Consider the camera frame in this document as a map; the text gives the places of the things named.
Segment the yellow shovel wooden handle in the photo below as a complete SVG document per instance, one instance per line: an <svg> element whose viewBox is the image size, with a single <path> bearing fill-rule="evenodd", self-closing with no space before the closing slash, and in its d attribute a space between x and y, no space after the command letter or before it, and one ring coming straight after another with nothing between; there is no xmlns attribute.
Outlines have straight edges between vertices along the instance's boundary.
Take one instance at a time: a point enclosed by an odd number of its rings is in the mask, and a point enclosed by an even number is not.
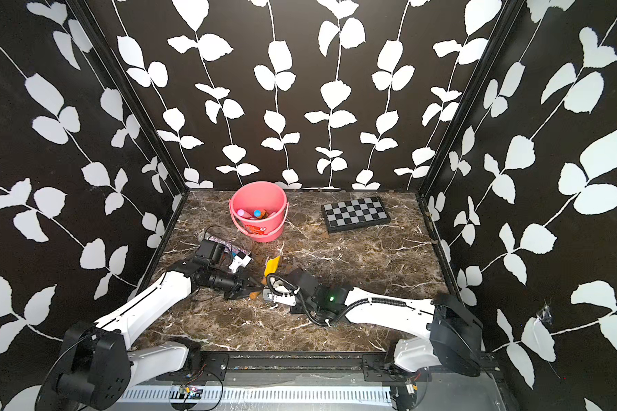
<svg viewBox="0 0 617 411"><path fill-rule="evenodd" d="M262 286L263 287L267 286L268 276L270 274L274 274L275 272L277 272L280 259L281 259L281 257L277 256L275 258L267 260L266 267L265 267L265 272L264 272L264 275L263 275L263 278L262 278ZM255 300L261 294L262 294L261 291L252 292L252 293L250 293L250 299L251 300Z"/></svg>

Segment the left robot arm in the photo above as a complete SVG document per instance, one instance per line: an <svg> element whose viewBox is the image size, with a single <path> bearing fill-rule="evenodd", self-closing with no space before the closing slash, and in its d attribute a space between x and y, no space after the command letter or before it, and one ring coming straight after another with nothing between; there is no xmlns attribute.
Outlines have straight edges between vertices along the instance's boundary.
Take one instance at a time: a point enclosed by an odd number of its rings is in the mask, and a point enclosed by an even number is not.
<svg viewBox="0 0 617 411"><path fill-rule="evenodd" d="M106 410L131 387L188 366L191 347L166 342L152 349L132 350L133 343L170 308L201 289L222 293L226 301L263 290L244 267L220 269L224 247L203 241L195 254L178 260L135 298L93 323L78 322L64 335L34 401L37 410Z"/></svg>

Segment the purple round trowel pink handle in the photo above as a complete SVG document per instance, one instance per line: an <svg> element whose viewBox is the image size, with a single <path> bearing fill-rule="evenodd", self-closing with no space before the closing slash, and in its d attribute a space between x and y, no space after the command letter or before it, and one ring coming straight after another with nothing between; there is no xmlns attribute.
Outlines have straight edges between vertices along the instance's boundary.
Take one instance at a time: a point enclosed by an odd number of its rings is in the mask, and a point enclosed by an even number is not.
<svg viewBox="0 0 617 411"><path fill-rule="evenodd" d="M237 214L239 217L243 217L244 219L251 219L252 215L249 212L246 212L243 209L238 209Z"/></svg>

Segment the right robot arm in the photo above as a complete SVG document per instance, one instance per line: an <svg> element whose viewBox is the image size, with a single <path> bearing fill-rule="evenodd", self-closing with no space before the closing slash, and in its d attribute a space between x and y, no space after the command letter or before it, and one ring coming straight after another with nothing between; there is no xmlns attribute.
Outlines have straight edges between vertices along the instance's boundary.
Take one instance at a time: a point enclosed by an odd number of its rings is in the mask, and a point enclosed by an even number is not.
<svg viewBox="0 0 617 411"><path fill-rule="evenodd" d="M358 287L327 287L296 269L285 277L265 275L264 297L304 314L313 325L376 325L406 334L392 349L392 366L406 373L443 366L477 377L482 372L482 322L455 296L406 299Z"/></svg>

